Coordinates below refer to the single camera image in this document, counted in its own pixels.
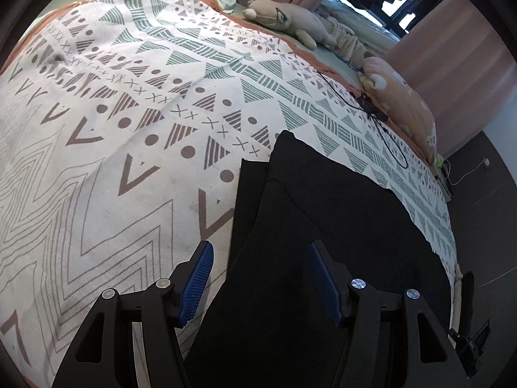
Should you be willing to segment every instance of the patterned blanket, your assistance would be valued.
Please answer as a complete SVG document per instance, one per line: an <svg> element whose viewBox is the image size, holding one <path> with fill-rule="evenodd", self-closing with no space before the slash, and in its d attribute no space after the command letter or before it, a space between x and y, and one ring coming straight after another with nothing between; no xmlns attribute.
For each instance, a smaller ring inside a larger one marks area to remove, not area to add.
<svg viewBox="0 0 517 388"><path fill-rule="evenodd" d="M103 289L143 290L210 240L197 317L177 332L188 352L225 279L241 159L267 161L283 129L391 189L453 284L448 211L422 161L391 133L400 168L366 115L283 41L201 1L73 8L0 89L0 338L39 387ZM147 386L138 325L134 338Z"/></svg>

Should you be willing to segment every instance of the black pants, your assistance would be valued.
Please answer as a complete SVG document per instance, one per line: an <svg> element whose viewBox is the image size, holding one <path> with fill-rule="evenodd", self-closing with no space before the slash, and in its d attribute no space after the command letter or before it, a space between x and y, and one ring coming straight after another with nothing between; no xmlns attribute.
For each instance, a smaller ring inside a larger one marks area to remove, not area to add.
<svg viewBox="0 0 517 388"><path fill-rule="evenodd" d="M194 388L331 386L349 332L312 280L316 240L378 290L419 290L448 328L449 280L396 196L284 131L269 163L242 163L227 280L185 360Z"/></svg>

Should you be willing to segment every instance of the dark floor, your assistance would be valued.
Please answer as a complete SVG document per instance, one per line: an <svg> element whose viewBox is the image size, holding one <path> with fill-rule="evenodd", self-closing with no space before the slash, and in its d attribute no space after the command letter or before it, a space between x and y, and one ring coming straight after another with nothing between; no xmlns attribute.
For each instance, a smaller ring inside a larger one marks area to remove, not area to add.
<svg viewBox="0 0 517 388"><path fill-rule="evenodd" d="M489 388L517 347L515 182L483 132L449 158L451 180L458 180L484 157L490 160L489 170L480 167L454 186L448 204L458 264L462 273L474 273L471 332L490 319L491 333L480 371L471 379L474 388Z"/></svg>

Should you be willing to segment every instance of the wire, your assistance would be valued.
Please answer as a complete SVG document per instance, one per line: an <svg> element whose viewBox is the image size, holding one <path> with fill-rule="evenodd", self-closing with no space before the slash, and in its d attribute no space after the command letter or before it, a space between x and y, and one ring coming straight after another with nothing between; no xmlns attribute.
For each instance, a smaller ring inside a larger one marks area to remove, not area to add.
<svg viewBox="0 0 517 388"><path fill-rule="evenodd" d="M481 161L481 163L480 163L479 165L477 165L477 166L476 166L474 169L472 169L470 172L467 172L466 174L464 174L464 175L459 179L459 181L454 182L454 183L453 183L453 182L451 182L451 179L450 179L450 175L451 175L451 164L450 164L450 162L448 161L448 163L449 163L449 172L447 173L447 179L449 179L449 184L451 184L451 185L458 185L458 184L463 180L463 178L465 178L467 175L470 175L470 174L471 174L472 172L474 172L477 168L479 168L482 164L484 164L484 162L485 162L485 160L486 160L486 159L487 159L487 158L484 158L484 159Z"/></svg>
<svg viewBox="0 0 517 388"><path fill-rule="evenodd" d="M408 169L409 168L409 164L407 163L407 158L406 156L404 155L404 152L402 151L402 149L400 149L400 146L399 144L395 141L395 139L393 138L393 136L388 132L388 130L386 130L382 125L381 125L381 128L382 130L390 136L391 140L395 143L397 149L400 151L400 153L402 154L402 157L404 158L404 161L406 162L406 166L402 166L402 164L399 162L399 159L397 159L395 157L395 155L393 154L393 152L391 151L391 147L386 143L386 140L384 140L384 137L383 135L381 134L381 132L379 131L379 127L377 125L377 123L380 123L380 121L377 119L377 118L374 118L372 117L373 119L373 123L375 124L375 128L377 128L377 132L379 133L379 135L381 136L381 138L383 139L383 142L384 142L384 145L386 146L386 148L389 150L389 153L390 155L392 156L392 158L394 158L396 160L396 163L399 164L399 166L402 168L402 169Z"/></svg>
<svg viewBox="0 0 517 388"><path fill-rule="evenodd" d="M330 84L330 82L325 78L325 76L324 76L321 72L319 72L319 71L317 71L317 70L316 70L316 73L318 73L318 74L321 76L321 78L322 78L322 79L327 83L327 85L329 85L329 87L334 91L334 93L335 93L336 95L338 95L338 96L341 98L341 100L342 100L344 103L346 103L346 104L347 104L348 106L350 106L351 108L354 108L355 110L362 111L362 112L366 113L366 117L367 117L368 119L372 120L372 121L373 121L373 123L375 124L375 128L377 128L377 132L379 133L379 135L380 135L380 136L381 136L381 138L383 139L384 145L385 145L385 146L386 146L386 148L388 149L388 151L389 151L389 153L391 154L392 158L394 158L394 159L395 159L396 163L398 163L398 164L399 164L399 166L400 166L402 169L408 169L408 168L409 168L409 164L408 164L408 162L407 162L407 158L406 158L406 156L405 156L404 152L402 151L402 149L400 148L400 146L399 146L399 144L396 142L396 140L393 138L393 136L392 136L392 135L388 132L388 130L386 130L386 129L382 126L382 124L381 124L381 128L382 128L382 130L383 130L387 135L389 135L389 137L391 138L391 140L395 143L395 145L396 145L397 149L400 151L400 154L402 155L402 157L404 158L404 161L406 162L406 166L403 166L403 165L399 162L399 159L397 159L397 158L396 158L396 156L395 156L395 155L393 154L393 152L391 151L391 147L388 145L388 143L386 143L386 140L384 140L384 137L383 137L383 135L382 135L381 131L379 130L379 126L378 126L378 124L377 124L377 123L380 123L380 121L379 121L377 118L375 118L371 113L366 112L362 107L357 107L357 106L354 106L354 105L352 105L352 104L348 103L348 102L347 102L347 100L345 100L345 98L343 98L343 97L342 97L342 95L341 95L340 93L338 93L338 91L337 91L337 90L335 90L335 89L334 89L334 86L333 86L332 84Z"/></svg>
<svg viewBox="0 0 517 388"><path fill-rule="evenodd" d="M321 76L321 78L322 78L323 80L325 80L325 82L327 83L327 85L329 85L329 87L334 91L334 93L335 93L335 94L337 94L337 95L341 98L341 100L342 100L344 103L346 103L349 107L354 108L355 110L363 111L363 112L364 112L364 109L363 109L363 108L361 108L360 106L359 106L359 107L357 107L357 106L354 106L354 105L352 105L352 104L348 103L348 102L347 102L347 100L346 100L345 98L343 98L343 97L342 97L342 95L341 95L340 93L338 93L338 91L337 91L337 90L335 90L335 89L334 89L334 86L333 86L333 85L332 85L332 84L331 84L327 79L325 79L325 76L324 76L322 73L320 73L320 72L319 72L319 71L317 71L317 70L316 70L316 73L318 73L318 74Z"/></svg>

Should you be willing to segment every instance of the screw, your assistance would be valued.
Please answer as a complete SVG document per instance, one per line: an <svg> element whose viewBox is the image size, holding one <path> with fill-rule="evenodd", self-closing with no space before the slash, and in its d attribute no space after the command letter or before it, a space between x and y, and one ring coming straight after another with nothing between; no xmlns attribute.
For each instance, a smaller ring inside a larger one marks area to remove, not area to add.
<svg viewBox="0 0 517 388"><path fill-rule="evenodd" d="M102 297L104 299L111 299L113 296L115 296L115 291L113 289L106 289L102 293Z"/></svg>
<svg viewBox="0 0 517 388"><path fill-rule="evenodd" d="M353 279L352 286L356 289L364 289L366 287L366 283L361 279Z"/></svg>
<svg viewBox="0 0 517 388"><path fill-rule="evenodd" d="M410 299L418 299L420 297L420 293L416 289L408 289L406 294Z"/></svg>
<svg viewBox="0 0 517 388"><path fill-rule="evenodd" d="M167 278L159 279L156 282L156 287L159 287L160 289L165 289L166 287L169 287L171 284L171 281Z"/></svg>

